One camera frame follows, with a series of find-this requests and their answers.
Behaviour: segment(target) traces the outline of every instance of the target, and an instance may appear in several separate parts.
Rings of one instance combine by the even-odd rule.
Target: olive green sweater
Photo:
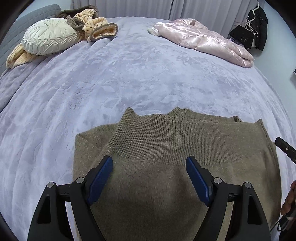
[[[113,172],[91,210],[107,241],[191,241],[207,212],[185,169],[188,156],[227,183],[253,184],[269,226],[280,212],[281,179],[275,145],[256,123],[175,108],[138,116],[128,108],[117,124],[76,136],[73,179],[104,155]],[[224,240],[232,206],[218,240]]]

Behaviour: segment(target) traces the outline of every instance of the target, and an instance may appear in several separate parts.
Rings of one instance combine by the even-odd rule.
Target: black jacket
[[[250,24],[253,29],[258,32],[258,35],[255,35],[255,46],[259,50],[263,50],[266,39],[267,39],[267,23],[268,19],[263,8],[255,10],[255,19],[253,11],[251,10],[248,14],[248,20],[254,19]]]

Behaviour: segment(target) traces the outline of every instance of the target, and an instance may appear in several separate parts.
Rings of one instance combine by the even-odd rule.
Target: bed
[[[0,211],[20,241],[27,239],[46,184],[72,182],[75,135],[118,122],[127,107],[139,115],[179,106],[247,122],[262,118],[272,140],[280,136],[296,146],[285,108],[256,67],[148,34],[165,20],[108,21],[119,27],[114,39],[82,41],[0,78]],[[281,150],[277,154],[283,202],[296,165]]]

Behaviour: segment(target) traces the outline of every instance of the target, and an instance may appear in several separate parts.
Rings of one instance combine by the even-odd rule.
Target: pillow
[[[49,18],[27,29],[22,38],[22,46],[28,53],[48,55],[67,49],[78,40],[79,32],[67,24],[67,19]]]

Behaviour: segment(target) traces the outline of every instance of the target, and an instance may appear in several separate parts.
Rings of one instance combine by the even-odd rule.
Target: blue gripper pad
[[[89,196],[87,198],[87,202],[90,206],[99,199],[112,170],[113,170],[113,160],[111,157],[109,157],[103,163],[103,165],[101,166],[100,170],[98,171],[97,175],[95,176],[93,182],[89,187]]]
[[[196,168],[194,161],[188,157],[186,159],[186,171],[190,177],[190,180],[194,186],[194,189],[200,199],[207,207],[209,207],[211,203],[211,196],[212,196],[212,188],[206,181],[203,179],[201,173]]]

